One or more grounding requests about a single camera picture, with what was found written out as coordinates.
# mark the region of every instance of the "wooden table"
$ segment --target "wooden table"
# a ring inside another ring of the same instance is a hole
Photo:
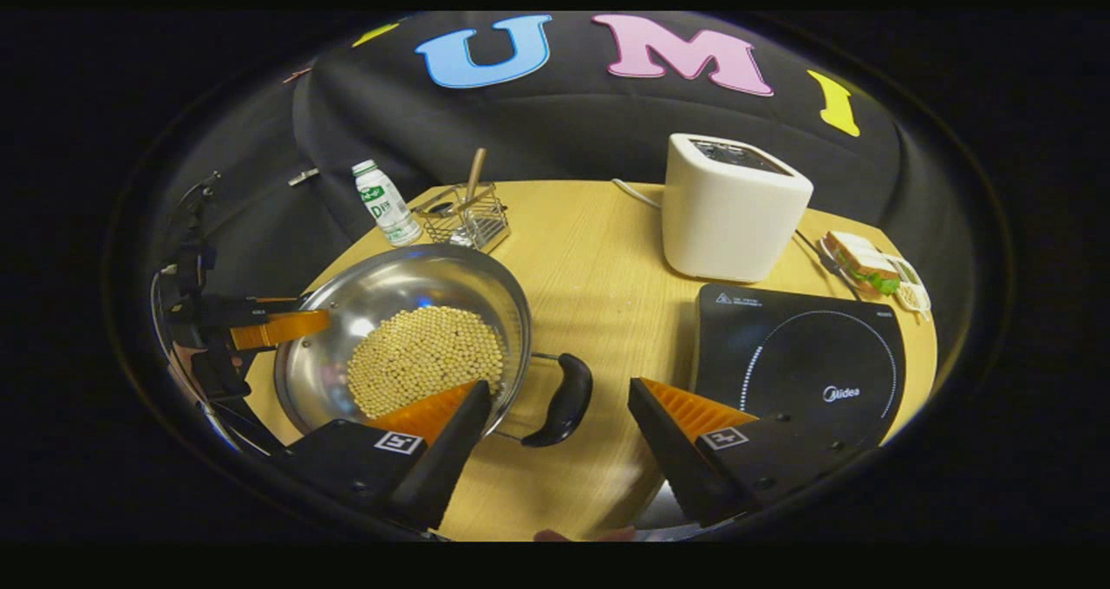
[[[662,185],[636,183],[658,202]],[[410,205],[427,201],[432,189]],[[674,272],[663,256],[658,209],[603,181],[515,181],[496,184],[512,234],[491,253],[515,275],[533,314],[533,348],[572,353],[594,373],[586,417],[569,439],[528,449],[491,435],[474,448],[438,532],[453,540],[531,540],[545,528],[572,539],[628,526],[664,478],[627,408],[628,380],[646,376],[688,387],[694,305],[706,281]],[[799,230],[816,241],[836,229],[899,254],[881,231],[808,210]],[[427,233],[416,244],[431,242]],[[391,246],[376,229],[355,242],[306,290]],[[851,297],[794,236],[767,280],[754,288]],[[865,296],[879,301],[880,296]],[[887,436],[900,430],[932,388],[937,337],[931,323],[895,301],[906,346],[906,387]],[[521,394],[498,431],[523,436],[544,422],[562,380],[554,360],[533,359]],[[301,438],[274,394],[273,353],[254,359],[246,402],[282,443]]]

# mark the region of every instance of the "black pan handle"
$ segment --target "black pan handle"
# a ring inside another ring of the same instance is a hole
[[[594,393],[594,375],[583,360],[567,353],[559,356],[532,353],[532,356],[558,360],[559,367],[563,368],[563,383],[547,404],[547,422],[542,429],[521,439],[522,446],[543,448],[563,441],[578,428],[583,416],[586,415],[586,408],[589,407],[589,397]]]

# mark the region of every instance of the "yellow letter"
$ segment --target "yellow letter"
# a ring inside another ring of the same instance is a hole
[[[364,34],[362,34],[362,38],[356,41],[356,43],[354,43],[354,44],[351,45],[351,49],[354,49],[355,47],[359,47],[360,44],[366,42],[370,39],[377,38],[377,37],[382,35],[383,33],[392,30],[393,28],[395,28],[395,27],[397,27],[401,23],[391,23],[389,26],[382,26],[382,27],[380,27],[380,28],[377,28],[375,30],[365,32]]]
[[[845,87],[833,82],[831,79],[818,72],[806,72],[817,80],[817,83],[821,87],[821,92],[825,93],[825,110],[821,110],[821,120],[837,128],[837,130],[852,135],[852,138],[859,138],[859,128],[856,126],[856,121],[851,115],[851,103],[848,102],[851,93]]]

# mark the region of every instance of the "white bottle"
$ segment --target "white bottle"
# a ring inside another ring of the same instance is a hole
[[[422,233],[420,224],[413,217],[408,205],[405,205],[396,185],[385,177],[377,167],[377,162],[366,160],[351,166],[354,174],[354,185],[359,190],[362,202],[377,222],[379,229],[385,233],[386,241],[393,246],[411,244]]]

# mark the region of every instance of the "induction cooktop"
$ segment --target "induction cooktop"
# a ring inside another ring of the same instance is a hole
[[[696,307],[695,394],[854,446],[890,428],[906,378],[890,305],[709,284]]]

